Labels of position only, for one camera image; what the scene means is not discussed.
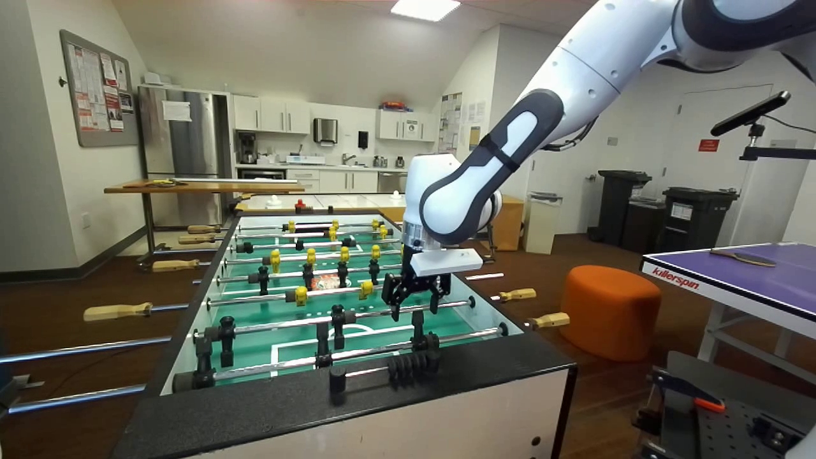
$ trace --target cable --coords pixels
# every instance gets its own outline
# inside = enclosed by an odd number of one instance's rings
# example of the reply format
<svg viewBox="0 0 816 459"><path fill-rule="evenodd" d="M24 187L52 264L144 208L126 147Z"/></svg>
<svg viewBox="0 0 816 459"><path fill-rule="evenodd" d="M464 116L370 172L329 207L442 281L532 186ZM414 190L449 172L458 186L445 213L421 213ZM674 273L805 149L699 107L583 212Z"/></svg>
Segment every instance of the cable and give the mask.
<svg viewBox="0 0 816 459"><path fill-rule="evenodd" d="M803 130L803 131L816 135L816 130L810 130L810 126L789 124L789 121L785 121L785 120L779 120L779 116L773 116L773 114L762 114L762 116L774 120L774 121L779 121L779 124L785 124L785 126L789 126L789 130Z"/></svg>

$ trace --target orange stool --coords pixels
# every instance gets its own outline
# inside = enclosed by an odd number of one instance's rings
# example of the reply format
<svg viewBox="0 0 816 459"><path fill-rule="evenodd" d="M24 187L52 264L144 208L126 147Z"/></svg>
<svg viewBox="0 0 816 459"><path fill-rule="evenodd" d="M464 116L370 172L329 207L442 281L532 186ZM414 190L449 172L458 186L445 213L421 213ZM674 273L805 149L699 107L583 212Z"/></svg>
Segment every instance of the orange stool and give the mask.
<svg viewBox="0 0 816 459"><path fill-rule="evenodd" d="M643 358L649 349L660 309L660 288L643 274L604 264L569 269L560 309L569 326L560 333L607 358Z"/></svg>

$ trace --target bulletin board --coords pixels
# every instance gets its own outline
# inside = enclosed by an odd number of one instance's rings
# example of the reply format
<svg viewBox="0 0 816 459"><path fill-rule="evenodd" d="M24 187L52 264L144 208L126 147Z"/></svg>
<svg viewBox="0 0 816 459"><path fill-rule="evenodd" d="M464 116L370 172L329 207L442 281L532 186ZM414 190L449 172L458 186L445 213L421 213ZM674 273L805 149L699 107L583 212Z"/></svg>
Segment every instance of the bulletin board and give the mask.
<svg viewBox="0 0 816 459"><path fill-rule="evenodd" d="M59 29L59 37L79 144L134 144L136 121L126 59L69 29Z"/></svg>

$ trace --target refrigerator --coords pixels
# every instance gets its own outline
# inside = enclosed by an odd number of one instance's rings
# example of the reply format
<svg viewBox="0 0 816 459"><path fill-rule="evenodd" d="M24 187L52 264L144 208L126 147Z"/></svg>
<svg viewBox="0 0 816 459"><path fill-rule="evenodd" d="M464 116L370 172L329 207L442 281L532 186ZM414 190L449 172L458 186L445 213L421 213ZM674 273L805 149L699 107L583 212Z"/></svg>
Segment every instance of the refrigerator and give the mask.
<svg viewBox="0 0 816 459"><path fill-rule="evenodd" d="M144 177L230 177L226 93L140 87ZM152 194L156 227L222 223L230 195Z"/></svg>

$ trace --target ceiling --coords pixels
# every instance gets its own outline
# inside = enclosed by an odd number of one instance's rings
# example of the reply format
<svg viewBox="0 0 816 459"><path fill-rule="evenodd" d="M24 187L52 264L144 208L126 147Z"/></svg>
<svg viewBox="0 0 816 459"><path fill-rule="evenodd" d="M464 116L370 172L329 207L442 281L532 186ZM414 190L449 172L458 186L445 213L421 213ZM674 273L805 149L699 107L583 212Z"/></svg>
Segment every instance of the ceiling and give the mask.
<svg viewBox="0 0 816 459"><path fill-rule="evenodd" d="M431 107L493 24L560 34L593 0L462 0L441 23L391 0L112 0L144 65L184 87Z"/></svg>

